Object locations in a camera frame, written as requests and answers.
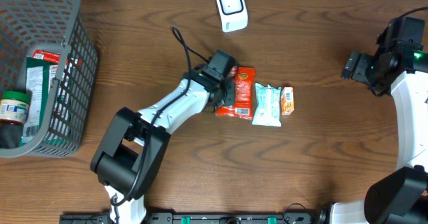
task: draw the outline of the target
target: jar with green lid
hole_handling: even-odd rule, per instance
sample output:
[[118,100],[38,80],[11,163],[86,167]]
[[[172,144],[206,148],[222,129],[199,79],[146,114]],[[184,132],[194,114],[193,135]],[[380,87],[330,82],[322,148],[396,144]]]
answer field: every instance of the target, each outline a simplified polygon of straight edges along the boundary
[[0,102],[0,122],[3,124],[22,125],[27,120],[29,95],[16,92],[4,91]]

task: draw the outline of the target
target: gray plastic basket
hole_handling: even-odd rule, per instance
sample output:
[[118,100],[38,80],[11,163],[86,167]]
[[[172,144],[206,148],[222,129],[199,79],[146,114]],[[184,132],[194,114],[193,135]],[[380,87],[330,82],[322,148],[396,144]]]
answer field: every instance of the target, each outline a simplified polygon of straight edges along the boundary
[[[0,94],[25,91],[25,59],[36,49],[61,54],[37,134],[23,146],[0,148],[0,157],[64,157],[79,149],[98,69],[98,57],[79,9],[80,0],[0,0]],[[82,63],[70,67],[67,59]],[[66,98],[57,98],[64,94]],[[6,129],[13,127],[0,126],[4,144],[19,142],[5,136],[12,132]]]

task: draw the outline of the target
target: orange box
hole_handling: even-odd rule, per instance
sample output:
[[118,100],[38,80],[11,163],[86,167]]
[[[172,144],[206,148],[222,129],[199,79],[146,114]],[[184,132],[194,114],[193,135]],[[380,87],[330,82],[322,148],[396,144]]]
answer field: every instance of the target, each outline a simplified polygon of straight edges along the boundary
[[293,87],[284,87],[281,91],[281,115],[290,115],[294,111]]

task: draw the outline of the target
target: wooden table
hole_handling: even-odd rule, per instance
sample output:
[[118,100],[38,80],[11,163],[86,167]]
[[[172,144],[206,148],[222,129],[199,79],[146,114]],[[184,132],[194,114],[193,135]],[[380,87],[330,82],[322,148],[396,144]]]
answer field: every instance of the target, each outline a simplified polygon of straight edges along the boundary
[[389,19],[426,0],[246,3],[248,26],[223,33],[215,0],[82,0],[82,17],[101,51],[83,146],[64,159],[1,159],[0,223],[58,223],[62,213],[110,208],[89,163],[117,110],[155,103],[186,71],[171,25],[204,56],[223,49],[256,68],[256,82],[293,86],[296,110],[281,119],[281,128],[206,113],[192,117],[173,134],[147,207],[274,212],[299,202],[319,208],[364,198],[392,173],[398,151],[393,99],[375,98],[340,73],[351,51],[374,53]]

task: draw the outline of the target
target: light blue package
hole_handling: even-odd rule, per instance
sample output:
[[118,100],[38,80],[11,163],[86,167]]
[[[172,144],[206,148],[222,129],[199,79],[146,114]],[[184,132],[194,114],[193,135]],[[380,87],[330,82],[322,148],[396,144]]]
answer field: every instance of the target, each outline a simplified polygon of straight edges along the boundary
[[255,84],[257,109],[253,118],[254,125],[281,127],[280,94],[281,87],[275,89],[270,85],[264,87],[259,83]]

